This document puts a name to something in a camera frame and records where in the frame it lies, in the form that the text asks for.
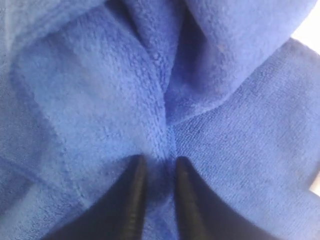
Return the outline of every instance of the blue fabric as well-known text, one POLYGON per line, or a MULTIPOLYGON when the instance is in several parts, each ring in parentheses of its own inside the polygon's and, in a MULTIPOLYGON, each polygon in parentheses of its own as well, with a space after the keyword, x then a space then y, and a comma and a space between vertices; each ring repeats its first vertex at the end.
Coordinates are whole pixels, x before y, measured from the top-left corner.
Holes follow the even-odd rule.
POLYGON ((315 2, 0 0, 2 239, 82 213, 135 154, 145 240, 177 239, 177 155, 269 233, 319 239, 320 59, 287 41, 315 2))

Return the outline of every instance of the microfiber cloth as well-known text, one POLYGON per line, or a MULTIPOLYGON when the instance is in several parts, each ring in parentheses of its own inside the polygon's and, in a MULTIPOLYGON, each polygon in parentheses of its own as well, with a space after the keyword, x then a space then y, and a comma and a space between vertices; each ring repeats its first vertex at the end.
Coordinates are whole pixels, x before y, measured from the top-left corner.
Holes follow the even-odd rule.
POLYGON ((0 236, 39 240, 147 157, 144 240, 178 239, 174 160, 275 237, 320 239, 316 0, 0 0, 0 236))

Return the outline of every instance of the blue microfiber towel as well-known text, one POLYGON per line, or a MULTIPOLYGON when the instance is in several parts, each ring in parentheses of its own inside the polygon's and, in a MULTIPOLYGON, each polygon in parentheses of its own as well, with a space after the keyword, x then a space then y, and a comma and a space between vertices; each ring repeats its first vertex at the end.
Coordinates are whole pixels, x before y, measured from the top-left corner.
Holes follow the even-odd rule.
POLYGON ((320 58, 288 41, 315 2, 0 0, 1 239, 62 226, 144 154, 145 240, 177 239, 178 155, 257 226, 318 240, 320 58))

